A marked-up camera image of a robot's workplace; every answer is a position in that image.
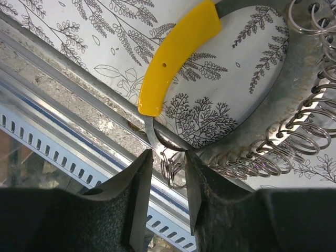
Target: spiral coil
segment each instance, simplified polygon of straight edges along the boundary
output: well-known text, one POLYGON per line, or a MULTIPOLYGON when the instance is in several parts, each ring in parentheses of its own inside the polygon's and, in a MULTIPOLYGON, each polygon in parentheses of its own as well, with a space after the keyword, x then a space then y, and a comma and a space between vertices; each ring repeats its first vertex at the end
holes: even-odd
MULTIPOLYGON (((299 26, 292 15, 293 6, 300 4, 298 2, 300 1, 293 0, 289 6, 289 22, 293 29, 301 34, 320 37, 323 57, 319 61, 322 71, 318 74, 318 79, 326 78, 330 82, 328 84, 320 84, 320 81, 318 81, 314 85, 311 89, 312 94, 301 103, 298 112, 279 126, 275 134, 276 139, 268 137, 269 127, 264 141, 251 144, 247 151, 241 151, 238 155, 220 153, 212 156, 208 162, 208 167, 222 176, 245 180, 248 176, 270 177, 287 174, 292 169, 291 159, 302 163, 305 160, 298 154, 317 155, 330 145, 332 138, 336 138, 336 129, 326 129, 314 122, 302 121, 302 118, 318 114, 336 122, 336 110, 333 111, 333 109, 336 109, 336 101, 321 96, 321 92, 331 89, 336 90, 336 84, 334 84, 336 77, 332 76, 332 72, 336 71, 336 57, 333 55, 333 52, 336 51, 336 46, 331 44, 333 35, 336 35, 336 25, 327 27, 329 24, 327 18, 316 20, 315 13, 319 9, 319 4, 315 3, 311 6, 311 22, 314 29, 306 29, 299 26), (324 145, 319 145, 312 136, 324 139, 324 145), (283 160, 284 167, 279 167, 274 159, 270 159, 265 155, 266 153, 276 156, 277 160, 283 160)), ((167 159, 163 152, 161 155, 163 156, 161 161, 162 174, 167 180, 168 186, 175 189, 184 188, 185 185, 178 186, 174 184, 175 175, 182 169, 181 164, 175 164, 174 157, 167 159)))

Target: perforated metal strip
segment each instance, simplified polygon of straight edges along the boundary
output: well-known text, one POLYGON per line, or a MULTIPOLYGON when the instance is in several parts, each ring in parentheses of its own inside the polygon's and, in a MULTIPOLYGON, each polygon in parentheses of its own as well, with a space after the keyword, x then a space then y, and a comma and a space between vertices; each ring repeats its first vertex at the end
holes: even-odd
MULTIPOLYGON (((87 188, 93 188, 108 179, 108 176, 95 170, 1 103, 0 129, 87 188)), ((168 216, 164 209, 159 212, 149 206, 147 228, 181 251, 195 251, 195 238, 189 230, 172 221, 173 216, 170 219, 168 216)))

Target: botanical leaf print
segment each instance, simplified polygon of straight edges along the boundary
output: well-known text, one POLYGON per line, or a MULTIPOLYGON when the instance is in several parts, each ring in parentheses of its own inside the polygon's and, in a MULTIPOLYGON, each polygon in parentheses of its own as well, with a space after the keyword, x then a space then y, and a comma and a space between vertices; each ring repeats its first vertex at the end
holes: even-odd
POLYGON ((314 166, 310 165, 310 160, 299 163, 298 167, 293 168, 294 174, 298 174, 299 177, 305 176, 309 180, 317 175, 320 176, 320 181, 336 183, 336 161, 327 154, 324 157, 317 156, 317 160, 319 163, 314 166))
POLYGON ((307 117, 306 122, 314 122, 314 120, 312 119, 312 118, 314 118, 314 117, 315 117, 315 115, 310 114, 310 115, 307 117))
POLYGON ((119 77, 121 74, 117 68, 107 65, 98 65, 94 68, 99 74, 106 77, 115 78, 119 77))
POLYGON ((76 24, 75 22, 70 23, 70 21, 67 20, 62 23, 57 23, 57 27, 51 27, 44 21, 47 13, 45 10, 43 10, 42 0, 18 1, 23 5, 26 11, 26 15, 22 15, 22 25, 51 46, 55 46, 54 42, 51 41, 50 37, 46 35, 43 28, 33 23, 30 16, 34 15, 43 23, 44 27, 51 31, 59 40, 60 52, 72 61, 74 61, 76 64, 87 70, 86 64, 82 62, 80 56, 78 55, 78 52, 76 51, 79 50, 81 51, 81 53, 85 53, 85 50, 88 48, 88 46, 84 44, 84 40, 82 38, 79 38, 79 36, 76 34, 76 32, 78 32, 80 28, 79 24, 76 24))
POLYGON ((246 37, 251 36, 251 33, 256 34, 258 27, 264 30, 265 22, 273 23, 270 13, 274 13, 278 17, 281 16, 275 9, 266 6, 256 6, 256 11, 257 13, 251 15, 251 20, 245 25, 244 30, 239 33, 232 48, 236 48, 246 37))
POLYGON ((269 50, 263 51, 264 57, 262 57, 257 64, 256 69, 253 73, 253 77, 251 79, 249 92, 252 94, 258 81, 261 77, 265 76, 265 70, 270 70, 271 64, 277 65, 279 61, 283 61, 284 55, 287 54, 288 49, 288 39, 289 32, 287 27, 276 26, 276 30, 284 35, 284 36, 272 36, 272 40, 275 42, 274 44, 268 43, 269 50))
POLYGON ((164 106, 165 115, 173 119, 177 134, 195 148, 209 145, 231 133, 237 125, 228 114, 226 103, 213 104, 208 97, 194 101, 190 107, 186 93, 175 95, 169 106, 164 106))
MULTIPOLYGON (((89 19, 104 38, 107 38, 107 32, 117 35, 123 48, 139 66, 142 66, 143 62, 149 64, 155 49, 175 26, 173 23, 160 25, 151 29, 147 35, 128 23, 128 19, 140 20, 150 27, 158 23, 150 10, 154 8, 150 0, 111 0, 109 6, 104 5, 100 0, 72 0, 72 3, 81 17, 84 20, 89 19), (85 9, 90 10, 89 17, 85 9), (115 23, 110 26, 103 15, 112 15, 115 23)), ((227 72, 227 69, 215 62, 205 60, 214 58, 216 56, 212 54, 195 53, 179 70, 179 74, 188 81, 196 81, 202 76, 209 80, 218 80, 222 76, 221 73, 227 72)))
POLYGON ((14 9, 13 6, 5 0, 0 0, 0 9, 1 9, 2 12, 7 12, 7 13, 15 15, 15 16, 18 15, 17 10, 14 9))

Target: floral pattern paper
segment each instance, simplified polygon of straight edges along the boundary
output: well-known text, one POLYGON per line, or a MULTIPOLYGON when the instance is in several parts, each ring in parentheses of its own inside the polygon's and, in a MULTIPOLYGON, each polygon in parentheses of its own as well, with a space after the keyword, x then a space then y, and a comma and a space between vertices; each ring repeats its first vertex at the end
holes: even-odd
MULTIPOLYGON (((0 0, 0 10, 137 105, 155 51, 200 2, 0 0)), ((220 34, 179 70, 157 118, 196 148, 229 134, 253 113, 287 52, 287 26, 274 9, 252 6, 221 22, 220 34)))

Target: yellow plastic handle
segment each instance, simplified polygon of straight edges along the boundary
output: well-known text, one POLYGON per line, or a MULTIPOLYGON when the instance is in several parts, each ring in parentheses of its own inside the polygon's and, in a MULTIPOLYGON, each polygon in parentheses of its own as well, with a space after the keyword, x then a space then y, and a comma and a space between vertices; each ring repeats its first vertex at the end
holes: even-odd
POLYGON ((138 110, 157 117, 168 87, 190 55, 221 29, 214 3, 205 0, 185 15, 156 51, 142 82, 138 110))

